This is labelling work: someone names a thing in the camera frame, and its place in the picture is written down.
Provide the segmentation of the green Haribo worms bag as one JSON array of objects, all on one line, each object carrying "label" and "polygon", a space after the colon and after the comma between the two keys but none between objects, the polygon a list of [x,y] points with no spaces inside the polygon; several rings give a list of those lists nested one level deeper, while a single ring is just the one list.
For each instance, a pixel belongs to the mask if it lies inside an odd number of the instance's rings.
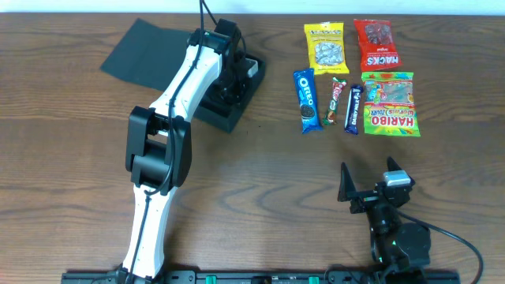
[{"label": "green Haribo worms bag", "polygon": [[365,72],[363,110],[366,134],[420,137],[413,99],[413,73]]}]

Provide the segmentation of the blue Oreo cookie pack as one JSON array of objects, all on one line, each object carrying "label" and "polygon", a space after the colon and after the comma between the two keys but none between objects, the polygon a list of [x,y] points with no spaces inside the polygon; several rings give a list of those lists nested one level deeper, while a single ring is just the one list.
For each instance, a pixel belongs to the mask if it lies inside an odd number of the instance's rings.
[{"label": "blue Oreo cookie pack", "polygon": [[314,76],[313,68],[294,72],[294,85],[299,102],[303,134],[322,129],[317,107]]}]

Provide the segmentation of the black gift box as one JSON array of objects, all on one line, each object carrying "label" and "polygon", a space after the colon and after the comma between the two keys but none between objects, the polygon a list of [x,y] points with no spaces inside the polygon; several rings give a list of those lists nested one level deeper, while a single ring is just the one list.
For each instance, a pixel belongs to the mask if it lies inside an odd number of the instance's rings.
[{"label": "black gift box", "polygon": [[[164,91],[183,63],[189,37],[187,31],[160,28],[138,18],[100,69],[125,82]],[[245,79],[241,102],[224,103],[218,89],[213,88],[197,107],[195,118],[227,133],[233,131],[265,74],[264,61],[252,55],[246,57],[258,63],[258,71]]]}]

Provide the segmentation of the yellow sunflower seed bag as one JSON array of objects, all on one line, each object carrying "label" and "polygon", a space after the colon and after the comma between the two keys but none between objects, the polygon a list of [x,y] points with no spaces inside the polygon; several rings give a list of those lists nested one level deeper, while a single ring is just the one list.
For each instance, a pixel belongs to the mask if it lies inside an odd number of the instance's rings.
[{"label": "yellow sunflower seed bag", "polygon": [[315,75],[349,74],[344,47],[344,23],[305,24],[309,65]]}]

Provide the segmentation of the red Hacks candy bag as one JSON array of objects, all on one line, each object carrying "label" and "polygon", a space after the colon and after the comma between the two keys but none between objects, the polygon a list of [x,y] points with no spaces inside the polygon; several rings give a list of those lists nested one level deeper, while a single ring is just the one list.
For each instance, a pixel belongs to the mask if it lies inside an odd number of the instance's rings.
[{"label": "red Hacks candy bag", "polygon": [[363,73],[402,65],[390,21],[354,19],[353,23],[357,29]]}]

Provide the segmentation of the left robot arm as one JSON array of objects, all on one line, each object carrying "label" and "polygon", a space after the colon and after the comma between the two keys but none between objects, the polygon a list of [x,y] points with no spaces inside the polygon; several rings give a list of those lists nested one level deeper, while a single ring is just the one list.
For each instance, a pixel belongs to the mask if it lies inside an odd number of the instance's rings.
[{"label": "left robot arm", "polygon": [[165,92],[129,116],[125,168],[134,184],[135,216],[119,283],[150,283],[164,262],[166,220],[173,195],[192,162],[191,122],[199,118],[231,132],[264,75],[264,64],[247,54],[236,23],[198,28]]}]

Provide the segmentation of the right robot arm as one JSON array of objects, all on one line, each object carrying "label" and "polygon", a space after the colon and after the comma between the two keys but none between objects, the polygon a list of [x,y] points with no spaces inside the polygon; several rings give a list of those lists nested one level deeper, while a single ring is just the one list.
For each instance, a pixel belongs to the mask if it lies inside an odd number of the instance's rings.
[{"label": "right robot arm", "polygon": [[352,214],[367,215],[376,262],[361,276],[361,283],[427,282],[423,267],[430,263],[430,231],[415,222],[402,222],[398,212],[410,200],[414,185],[415,180],[389,157],[383,180],[372,190],[358,192],[347,165],[341,164],[338,201],[349,201]]}]

